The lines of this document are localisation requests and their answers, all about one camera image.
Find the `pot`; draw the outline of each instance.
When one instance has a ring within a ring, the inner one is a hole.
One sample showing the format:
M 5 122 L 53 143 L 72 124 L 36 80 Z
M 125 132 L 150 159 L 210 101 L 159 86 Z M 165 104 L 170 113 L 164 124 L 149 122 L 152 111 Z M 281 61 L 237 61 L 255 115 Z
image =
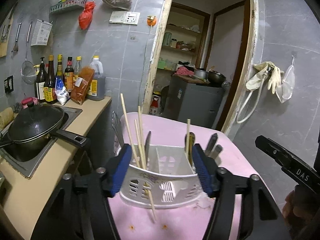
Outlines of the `pot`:
M 210 83 L 221 86 L 222 83 L 226 81 L 226 77 L 217 71 L 210 70 L 208 80 L 210 81 Z
M 202 78 L 204 80 L 206 80 L 208 78 L 208 72 L 205 70 L 201 70 L 201 69 L 195 69 L 193 75 L 196 77 Z
M 8 140 L 0 141 L 0 148 L 19 144 L 26 151 L 41 151 L 52 137 L 60 138 L 73 146 L 87 150 L 87 137 L 65 130 L 62 126 L 64 111 L 60 107 L 45 104 L 35 105 L 33 101 L 22 109 L 8 129 Z

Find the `blue gripper pad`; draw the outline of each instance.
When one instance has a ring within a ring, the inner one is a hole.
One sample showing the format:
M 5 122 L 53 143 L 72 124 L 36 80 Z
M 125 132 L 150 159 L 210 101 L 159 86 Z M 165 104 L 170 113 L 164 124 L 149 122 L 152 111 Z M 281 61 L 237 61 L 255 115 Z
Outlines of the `blue gripper pad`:
M 216 176 L 218 166 L 215 160 L 205 156 L 198 143 L 192 147 L 192 160 L 196 167 L 202 190 L 207 193 L 208 197 L 216 197 L 220 190 L 220 182 Z
M 106 172 L 101 177 L 102 190 L 105 197 L 114 197 L 120 191 L 131 157 L 131 146 L 125 144 L 118 156 L 109 159 L 105 166 Z

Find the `lid knob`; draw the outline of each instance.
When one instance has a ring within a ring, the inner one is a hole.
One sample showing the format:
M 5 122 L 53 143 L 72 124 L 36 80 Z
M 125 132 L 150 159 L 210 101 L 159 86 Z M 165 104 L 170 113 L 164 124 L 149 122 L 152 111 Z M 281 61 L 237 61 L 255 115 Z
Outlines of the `lid knob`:
M 31 101 L 31 102 L 28 102 L 28 103 L 27 103 L 27 106 L 28 106 L 28 107 L 33 107 L 34 105 L 35 105 L 34 101 Z

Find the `chopstick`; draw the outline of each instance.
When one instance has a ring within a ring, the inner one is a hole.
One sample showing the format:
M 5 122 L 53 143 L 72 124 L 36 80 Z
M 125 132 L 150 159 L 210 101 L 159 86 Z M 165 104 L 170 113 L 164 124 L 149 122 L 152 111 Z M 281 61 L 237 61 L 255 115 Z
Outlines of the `chopstick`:
M 132 136 L 131 136 L 131 132 L 130 132 L 127 111 L 125 109 L 124 99 L 123 99 L 123 94 L 122 93 L 120 94 L 120 97 L 121 97 L 122 110 L 123 110 L 123 114 L 124 114 L 125 125 L 127 127 L 127 132 L 128 132 L 128 136 L 129 136 L 129 140 L 130 140 L 132 153 L 133 153 L 134 159 L 136 161 L 137 167 L 140 168 L 140 163 L 139 163 L 139 159 L 137 157 L 136 149 L 135 149 L 134 144 L 132 142 Z
M 190 122 L 191 122 L 191 119 L 187 119 L 187 140 L 186 140 L 186 157 L 187 157 L 187 159 L 188 159 L 188 156 L 189 156 L 189 144 L 190 144 L 190 137 L 189 137 Z
M 138 106 L 138 120 L 139 120 L 139 132 L 140 132 L 140 141 L 142 146 L 143 158 L 146 158 L 146 152 L 144 148 L 144 138 L 143 138 L 143 126 L 142 126 L 142 116 L 141 116 L 141 106 Z
M 140 133 L 139 133 L 139 129 L 138 129 L 138 124 L 137 124 L 137 119 L 134 120 L 134 127 L 135 127 L 135 130 L 136 130 L 136 135 L 137 135 L 137 141 L 138 141 L 138 148 L 139 148 L 139 151 L 140 151 L 140 158 L 141 158 L 141 162 L 142 162 L 142 168 L 144 170 L 147 170 L 147 165 L 146 165 L 146 157 L 143 153 L 143 145 L 141 143 L 141 138 L 140 138 Z M 155 208 L 155 204 L 153 202 L 153 197 L 152 197 L 152 193 L 150 190 L 147 190 L 148 192 L 148 196 L 149 196 L 149 199 L 150 199 L 150 203 L 151 203 L 151 208 L 152 208 L 152 213 L 153 213 L 153 217 L 156 221 L 156 208 Z

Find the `pink tablecloth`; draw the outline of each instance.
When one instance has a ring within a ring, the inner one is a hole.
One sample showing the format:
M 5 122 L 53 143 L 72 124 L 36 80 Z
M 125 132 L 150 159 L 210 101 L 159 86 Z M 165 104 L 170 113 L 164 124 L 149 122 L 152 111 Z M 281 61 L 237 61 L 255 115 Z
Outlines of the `pink tablecloth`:
M 134 143 L 134 119 L 137 113 L 128 113 L 128 121 Z M 144 138 L 151 131 L 150 144 L 184 146 L 187 130 L 185 123 L 172 121 L 162 117 L 142 115 Z M 121 118 L 124 142 L 130 143 L 128 133 Z M 190 131 L 196 135 L 195 143 L 203 149 L 213 133 L 218 133 L 219 143 L 223 147 L 220 153 L 221 164 L 235 175 L 249 177 L 257 174 L 254 168 L 244 158 L 239 149 L 223 133 L 208 128 L 191 125 Z M 110 208 L 122 240 L 152 239 L 152 240 L 201 240 L 207 228 L 214 200 L 202 199 L 201 204 L 175 209 L 156 210 L 157 221 L 153 222 L 151 209 L 137 208 L 123 203 L 119 195 L 109 199 Z M 240 220 L 241 196 L 236 196 L 230 240 L 236 239 Z

